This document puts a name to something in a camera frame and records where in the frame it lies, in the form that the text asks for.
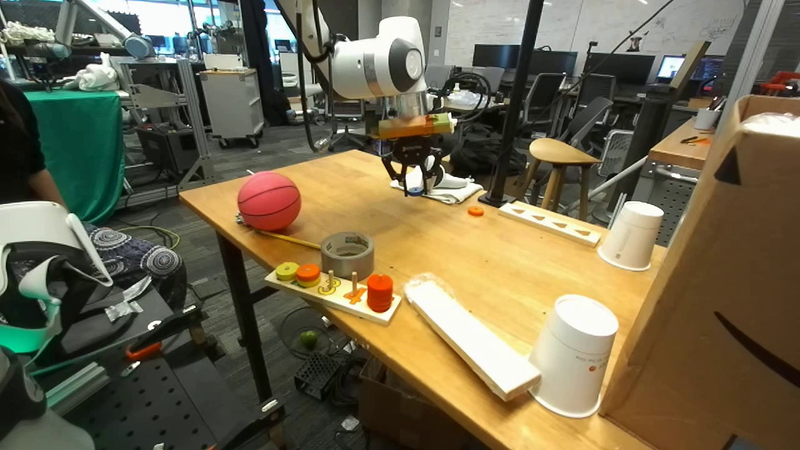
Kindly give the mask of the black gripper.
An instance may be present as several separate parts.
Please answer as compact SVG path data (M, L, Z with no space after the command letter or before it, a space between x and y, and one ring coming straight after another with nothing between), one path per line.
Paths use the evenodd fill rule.
M421 196L431 196L435 182L442 178L442 152L439 137L399 137L380 142L382 167L394 181L400 182L404 196L414 196L407 171L421 166Z

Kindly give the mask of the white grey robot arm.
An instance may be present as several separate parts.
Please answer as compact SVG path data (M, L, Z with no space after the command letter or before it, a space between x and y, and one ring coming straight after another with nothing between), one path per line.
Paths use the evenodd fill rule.
M427 111L427 58L421 22L382 17L374 37L340 37L317 0L276 0L320 84L344 99L379 99L374 137L394 182L427 196L442 181L435 117Z

